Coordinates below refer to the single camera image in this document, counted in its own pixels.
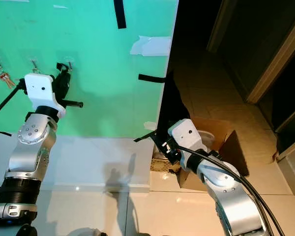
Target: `cardboard box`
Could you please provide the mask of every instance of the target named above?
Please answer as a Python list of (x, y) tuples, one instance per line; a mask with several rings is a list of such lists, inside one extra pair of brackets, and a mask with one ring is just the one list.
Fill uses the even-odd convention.
[[(211, 150), (218, 150), (222, 156), (222, 161), (226, 161), (237, 168), (239, 173), (244, 176), (249, 175), (245, 157), (239, 144), (238, 136), (232, 125), (226, 120), (205, 119), (192, 117), (193, 123), (198, 130), (212, 133), (215, 141)], [(206, 191), (206, 186), (193, 172), (179, 171), (178, 182), (181, 188)]]

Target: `key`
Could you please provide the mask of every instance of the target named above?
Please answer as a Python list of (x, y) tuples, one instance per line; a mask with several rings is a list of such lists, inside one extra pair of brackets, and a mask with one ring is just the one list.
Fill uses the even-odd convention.
[(10, 75), (6, 72), (2, 72), (0, 74), (0, 79), (8, 85), (9, 89), (15, 86), (15, 83), (13, 83), (13, 81), (10, 79)]

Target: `door frame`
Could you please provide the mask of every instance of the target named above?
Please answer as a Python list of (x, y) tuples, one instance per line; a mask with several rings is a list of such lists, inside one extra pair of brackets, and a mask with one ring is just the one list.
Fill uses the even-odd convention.
[(276, 80), (287, 62), (295, 53), (295, 24), (280, 49), (264, 71), (259, 81), (247, 96), (246, 102), (256, 104)]
[(216, 53), (237, 5), (237, 0), (222, 0), (206, 49)]

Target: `robotic arm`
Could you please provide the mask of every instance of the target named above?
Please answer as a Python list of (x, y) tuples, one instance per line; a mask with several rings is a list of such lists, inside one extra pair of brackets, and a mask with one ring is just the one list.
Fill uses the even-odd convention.
[(66, 106), (82, 107), (81, 102), (64, 100), (70, 74), (68, 67), (57, 64), (61, 73), (53, 76), (28, 74), (26, 93), (34, 113), (17, 133), (18, 142), (0, 187), (0, 236), (36, 236), (30, 224), (37, 216), (36, 200), (49, 163), (49, 153), (56, 141), (57, 122)]
[(215, 164), (202, 159), (199, 155), (185, 150), (196, 151), (205, 157), (210, 157), (218, 163), (229, 167), (236, 175), (237, 169), (222, 162), (216, 156), (218, 153), (207, 153), (207, 147), (190, 119), (183, 119), (169, 130), (170, 139), (162, 143), (153, 131), (135, 142), (151, 137), (158, 149), (174, 164), (180, 161), (186, 171), (194, 172), (206, 185), (208, 193), (215, 200), (216, 212), (220, 218), (226, 236), (269, 236), (264, 219), (255, 201), (243, 190), (242, 184), (236, 181), (228, 172)]

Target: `green backdrop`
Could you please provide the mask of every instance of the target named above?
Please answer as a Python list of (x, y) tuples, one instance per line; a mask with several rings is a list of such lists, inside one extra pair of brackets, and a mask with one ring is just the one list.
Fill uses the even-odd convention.
[[(162, 84), (138, 74), (164, 77), (168, 57), (130, 55), (139, 35), (172, 36), (177, 0), (124, 0), (126, 29), (118, 29), (113, 0), (0, 0), (0, 61), (17, 83), (31, 73), (57, 75), (56, 62), (73, 62), (59, 134), (137, 137), (156, 122)], [(67, 8), (54, 8), (53, 5)], [(11, 92), (0, 80), (0, 102)], [(19, 92), (0, 112), (0, 130), (16, 132), (31, 102)]]

